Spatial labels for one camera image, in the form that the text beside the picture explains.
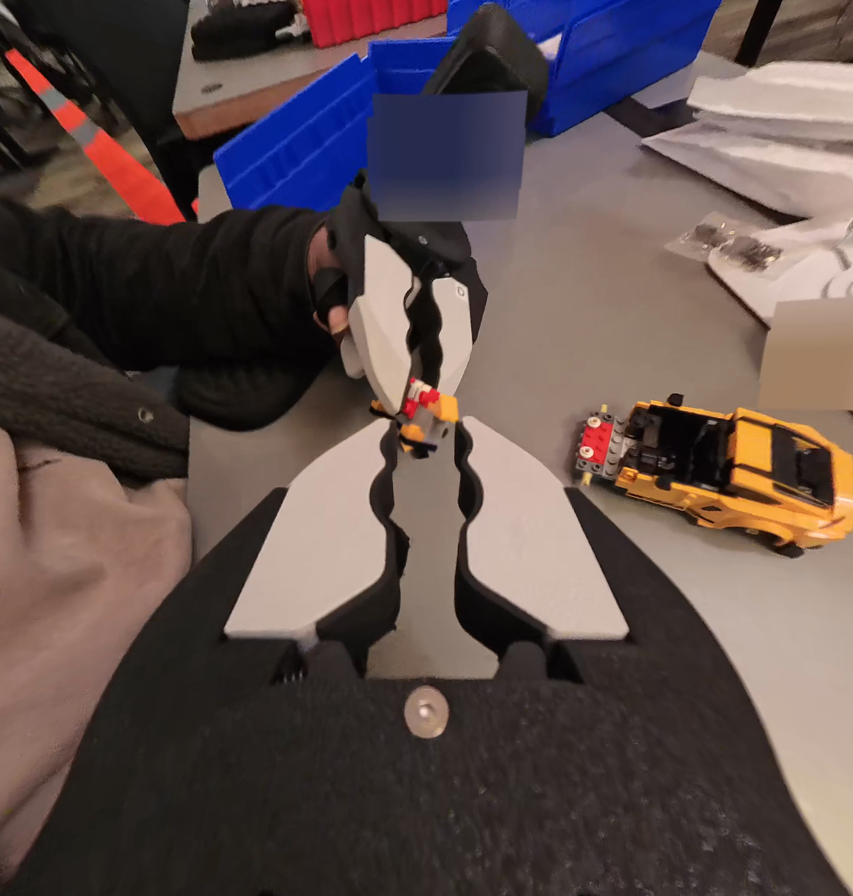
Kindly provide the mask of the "black desk leg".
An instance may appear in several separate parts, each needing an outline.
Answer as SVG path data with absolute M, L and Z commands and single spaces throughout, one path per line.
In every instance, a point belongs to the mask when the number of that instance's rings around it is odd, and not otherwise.
M 745 68 L 757 65 L 783 1 L 757 1 L 746 31 L 734 56 L 734 63 Z

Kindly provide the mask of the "red white lego assembly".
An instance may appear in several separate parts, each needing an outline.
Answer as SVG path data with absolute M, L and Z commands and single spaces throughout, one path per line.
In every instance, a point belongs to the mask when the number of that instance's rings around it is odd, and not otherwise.
M 391 413 L 383 403 L 370 403 L 372 415 L 392 420 L 397 426 L 399 444 L 405 454 L 418 460 L 431 456 L 450 428 L 460 421 L 459 404 L 453 395 L 411 376 L 400 410 Z

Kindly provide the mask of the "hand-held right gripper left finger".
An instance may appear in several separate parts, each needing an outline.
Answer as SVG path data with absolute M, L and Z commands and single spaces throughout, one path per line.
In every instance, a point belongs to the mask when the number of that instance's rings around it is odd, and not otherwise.
M 228 616 L 231 640 L 341 644 L 365 673 L 396 627 L 409 537 L 393 521 L 396 425 L 376 420 L 303 469 L 286 489 Z

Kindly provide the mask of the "person's black fleece jacket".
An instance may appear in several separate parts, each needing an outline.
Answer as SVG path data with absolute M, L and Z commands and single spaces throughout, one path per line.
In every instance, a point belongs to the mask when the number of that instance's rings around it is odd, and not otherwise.
M 139 485 L 185 478 L 189 419 L 110 364 L 69 314 L 0 265 L 0 428 Z

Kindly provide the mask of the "red storage bin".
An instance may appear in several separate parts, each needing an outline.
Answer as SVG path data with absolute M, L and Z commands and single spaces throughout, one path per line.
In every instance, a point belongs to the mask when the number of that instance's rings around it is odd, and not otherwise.
M 327 49 L 446 14 L 447 1 L 301 1 L 314 45 Z

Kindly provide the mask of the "yellow lego car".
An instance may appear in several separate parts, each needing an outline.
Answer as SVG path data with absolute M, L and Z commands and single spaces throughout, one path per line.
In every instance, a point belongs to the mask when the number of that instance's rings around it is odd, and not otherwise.
M 624 416 L 602 405 L 575 429 L 571 468 L 583 483 L 790 558 L 853 532 L 853 456 L 758 410 L 694 408 L 680 393 L 636 402 Z

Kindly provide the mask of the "wooden side table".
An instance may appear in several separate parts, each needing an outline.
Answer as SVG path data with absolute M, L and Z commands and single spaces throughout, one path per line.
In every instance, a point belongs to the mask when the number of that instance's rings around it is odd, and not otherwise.
M 179 65 L 173 116 L 189 140 L 253 123 L 304 89 L 350 54 L 364 56 L 367 39 L 327 49 L 286 45 L 244 59 L 197 62 L 186 33 Z

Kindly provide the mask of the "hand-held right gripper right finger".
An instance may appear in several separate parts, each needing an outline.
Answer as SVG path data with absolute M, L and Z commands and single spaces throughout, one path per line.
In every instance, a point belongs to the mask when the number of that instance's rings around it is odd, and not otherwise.
M 514 644 L 622 643 L 629 625 L 567 490 L 541 462 L 472 416 L 455 427 L 461 628 L 502 659 Z

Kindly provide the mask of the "person's left forearm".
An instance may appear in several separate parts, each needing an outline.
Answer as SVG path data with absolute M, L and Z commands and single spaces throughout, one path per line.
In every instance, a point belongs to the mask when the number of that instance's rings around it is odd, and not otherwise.
M 0 199 L 0 317 L 130 371 L 333 352 L 314 320 L 308 251 L 322 217 L 229 210 L 157 226 Z

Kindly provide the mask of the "black cloth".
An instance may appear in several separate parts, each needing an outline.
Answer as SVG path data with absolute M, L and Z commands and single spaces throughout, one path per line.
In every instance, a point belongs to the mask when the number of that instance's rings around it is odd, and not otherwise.
M 208 1 L 190 28 L 198 63 L 246 59 L 312 39 L 308 18 L 292 1 Z

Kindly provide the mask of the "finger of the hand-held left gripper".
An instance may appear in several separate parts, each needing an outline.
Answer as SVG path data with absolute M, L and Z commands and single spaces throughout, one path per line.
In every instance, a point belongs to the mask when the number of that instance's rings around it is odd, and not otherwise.
M 365 378 L 385 413 L 402 413 L 409 399 L 412 359 L 406 300 L 414 291 L 410 266 L 372 236 L 364 241 L 364 285 L 351 302 L 341 343 L 346 375 Z
M 433 280 L 420 299 L 421 379 L 455 397 L 473 344 L 468 288 L 450 276 Z

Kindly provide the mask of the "person's left hand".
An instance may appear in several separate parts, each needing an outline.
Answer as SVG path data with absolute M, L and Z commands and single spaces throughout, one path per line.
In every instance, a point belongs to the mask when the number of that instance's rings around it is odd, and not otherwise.
M 336 270 L 342 274 L 345 273 L 343 262 L 334 250 L 331 233 L 325 224 L 322 224 L 313 233 L 308 244 L 307 273 L 312 290 L 315 286 L 315 277 L 321 270 Z M 314 320 L 322 330 L 330 332 L 331 338 L 337 346 L 342 344 L 344 335 L 349 329 L 348 308 L 344 305 L 331 308 L 326 322 L 321 321 L 317 313 L 314 313 Z

